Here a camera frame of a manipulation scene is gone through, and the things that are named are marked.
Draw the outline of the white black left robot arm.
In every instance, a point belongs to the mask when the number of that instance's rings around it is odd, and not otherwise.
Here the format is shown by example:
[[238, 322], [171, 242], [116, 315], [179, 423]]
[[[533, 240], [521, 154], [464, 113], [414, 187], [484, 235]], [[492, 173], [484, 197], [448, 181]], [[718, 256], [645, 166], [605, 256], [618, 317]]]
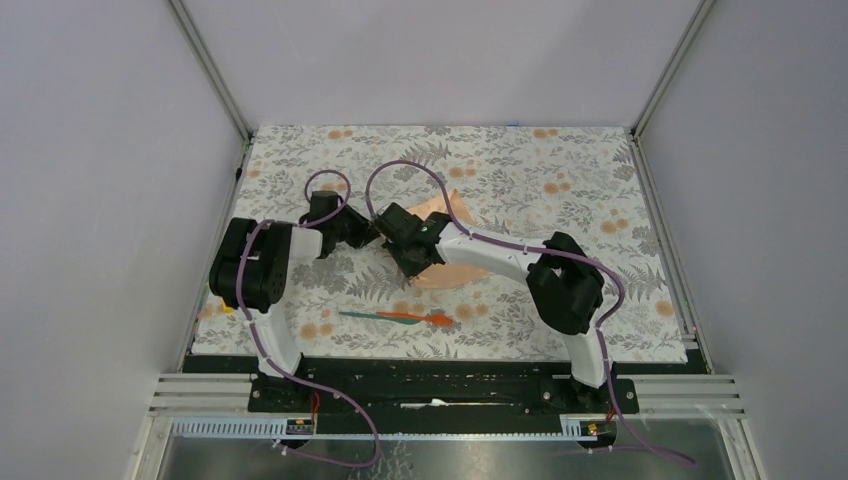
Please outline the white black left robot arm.
[[244, 314], [259, 371], [277, 377], [271, 395], [288, 411], [307, 404], [312, 384], [296, 375], [303, 353], [278, 305], [290, 267], [325, 259], [339, 243], [361, 249], [379, 236], [373, 223], [337, 193], [314, 192], [308, 202], [294, 222], [232, 218], [208, 275], [211, 293]]

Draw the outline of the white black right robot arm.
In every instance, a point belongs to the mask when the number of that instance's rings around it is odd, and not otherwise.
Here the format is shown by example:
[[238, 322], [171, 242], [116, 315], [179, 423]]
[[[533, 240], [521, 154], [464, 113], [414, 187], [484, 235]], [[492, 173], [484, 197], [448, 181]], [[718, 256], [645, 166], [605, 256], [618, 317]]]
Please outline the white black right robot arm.
[[474, 230], [448, 213], [422, 219], [396, 203], [376, 215], [374, 226], [408, 278], [430, 267], [459, 265], [525, 285], [540, 319], [564, 336], [577, 405], [597, 412], [612, 400], [593, 321], [603, 303], [605, 281], [570, 235], [556, 232], [547, 240], [522, 240]]

